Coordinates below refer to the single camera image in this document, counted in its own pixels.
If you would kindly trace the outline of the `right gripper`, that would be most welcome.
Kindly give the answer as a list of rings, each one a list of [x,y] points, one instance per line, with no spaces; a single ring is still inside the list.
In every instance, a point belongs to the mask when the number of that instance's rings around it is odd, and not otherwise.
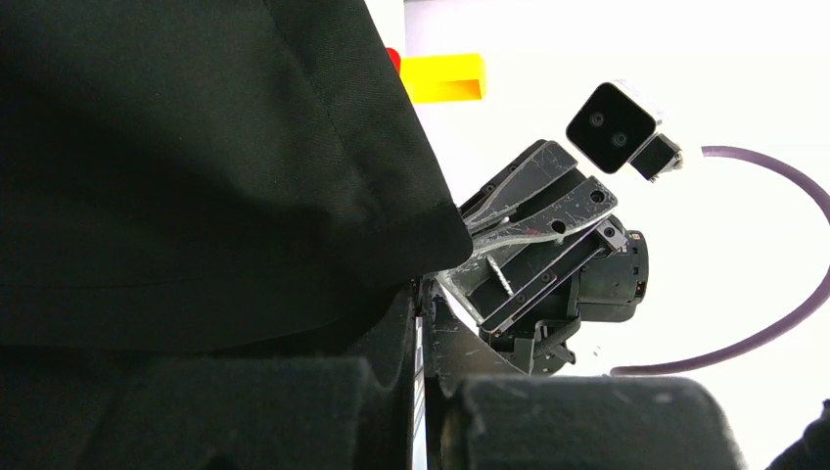
[[[623,229],[614,216],[585,231],[618,206],[596,178],[524,219],[508,219],[576,166],[555,141],[528,146],[461,206],[472,254],[436,275],[479,325],[507,325],[493,332],[480,327],[478,335],[530,375],[575,364],[568,341],[580,326],[628,321],[647,291],[642,232]]]

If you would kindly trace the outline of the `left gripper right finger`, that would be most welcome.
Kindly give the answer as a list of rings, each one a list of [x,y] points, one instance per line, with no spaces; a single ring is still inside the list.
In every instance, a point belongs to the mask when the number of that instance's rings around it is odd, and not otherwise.
[[[421,284],[428,469],[741,469],[722,410],[677,377],[537,377]]]

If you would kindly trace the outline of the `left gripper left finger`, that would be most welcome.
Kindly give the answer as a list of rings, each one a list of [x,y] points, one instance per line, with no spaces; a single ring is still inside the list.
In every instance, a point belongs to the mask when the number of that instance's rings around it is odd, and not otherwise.
[[[410,293],[353,356],[187,358],[130,377],[82,469],[398,469],[406,459]]]

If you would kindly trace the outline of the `black jacket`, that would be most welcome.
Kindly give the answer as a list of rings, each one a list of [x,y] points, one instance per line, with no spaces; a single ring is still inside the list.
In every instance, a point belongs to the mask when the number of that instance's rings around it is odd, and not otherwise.
[[[472,250],[361,1],[1,5],[1,465],[78,462],[130,377],[353,356]]]

